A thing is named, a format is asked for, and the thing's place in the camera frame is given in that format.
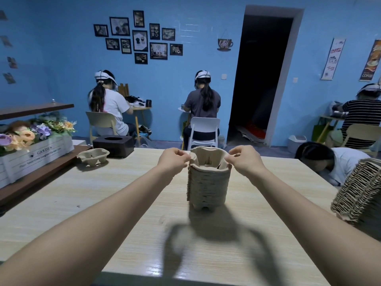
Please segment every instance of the hand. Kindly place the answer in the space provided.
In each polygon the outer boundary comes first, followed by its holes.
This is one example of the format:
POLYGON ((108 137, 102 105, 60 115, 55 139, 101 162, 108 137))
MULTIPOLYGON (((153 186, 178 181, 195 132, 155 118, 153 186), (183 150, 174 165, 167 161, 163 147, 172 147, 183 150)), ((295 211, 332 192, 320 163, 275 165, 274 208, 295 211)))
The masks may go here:
POLYGON ((191 160, 191 155, 178 148, 166 149, 159 158, 157 166, 168 170, 173 176, 177 175, 187 167, 187 162, 191 160))
POLYGON ((229 156, 225 157, 240 174, 248 177, 266 171, 261 155, 252 146, 237 146, 229 151, 229 156))

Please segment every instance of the white t-shirt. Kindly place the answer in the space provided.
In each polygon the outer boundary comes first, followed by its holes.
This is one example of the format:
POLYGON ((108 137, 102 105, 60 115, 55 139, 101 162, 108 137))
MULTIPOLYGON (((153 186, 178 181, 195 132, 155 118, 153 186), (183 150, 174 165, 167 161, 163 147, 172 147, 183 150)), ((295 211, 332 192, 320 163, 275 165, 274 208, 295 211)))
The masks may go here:
MULTIPOLYGON (((103 112, 108 112, 115 116, 115 129, 119 135, 125 136, 128 133, 128 125, 123 122, 122 113, 125 113, 130 108, 130 105, 119 92, 107 88, 105 90, 106 94, 104 96, 103 112)), ((96 127, 95 129, 99 135, 114 134, 111 128, 96 127)))
POLYGON ((332 150, 335 153, 335 166, 331 172, 321 172, 320 176, 333 186, 342 186, 359 161, 369 158, 369 155, 357 149, 333 148, 332 150))

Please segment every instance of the wall poster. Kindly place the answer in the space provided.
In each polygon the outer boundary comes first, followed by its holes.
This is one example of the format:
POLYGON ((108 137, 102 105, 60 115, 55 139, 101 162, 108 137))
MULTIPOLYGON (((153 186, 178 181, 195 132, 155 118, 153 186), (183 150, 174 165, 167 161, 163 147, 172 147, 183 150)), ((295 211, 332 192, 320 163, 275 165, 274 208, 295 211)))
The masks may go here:
POLYGON ((370 51, 365 68, 361 73, 360 81, 371 81, 381 57, 381 40, 375 40, 370 51))
POLYGON ((343 50, 345 38, 334 38, 321 80, 332 80, 343 50))

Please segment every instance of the white wooden planter box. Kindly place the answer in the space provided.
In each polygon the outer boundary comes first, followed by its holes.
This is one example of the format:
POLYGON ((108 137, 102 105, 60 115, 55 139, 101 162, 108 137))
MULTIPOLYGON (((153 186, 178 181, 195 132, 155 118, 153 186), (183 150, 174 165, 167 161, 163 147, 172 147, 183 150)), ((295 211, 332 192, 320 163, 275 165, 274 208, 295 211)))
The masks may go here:
POLYGON ((48 138, 29 147, 0 157, 0 189, 74 150, 70 135, 48 138))

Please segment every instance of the flower arrangement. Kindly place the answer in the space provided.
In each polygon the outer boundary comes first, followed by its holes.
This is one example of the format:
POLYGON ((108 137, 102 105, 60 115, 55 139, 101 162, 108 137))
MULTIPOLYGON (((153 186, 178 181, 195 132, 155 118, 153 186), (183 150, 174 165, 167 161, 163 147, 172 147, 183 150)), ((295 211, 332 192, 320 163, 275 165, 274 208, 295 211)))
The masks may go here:
POLYGON ((0 156, 13 153, 34 143, 45 140, 55 134, 70 134, 75 132, 76 122, 69 122, 66 117, 55 111, 43 114, 34 119, 17 120, 0 131, 0 156))

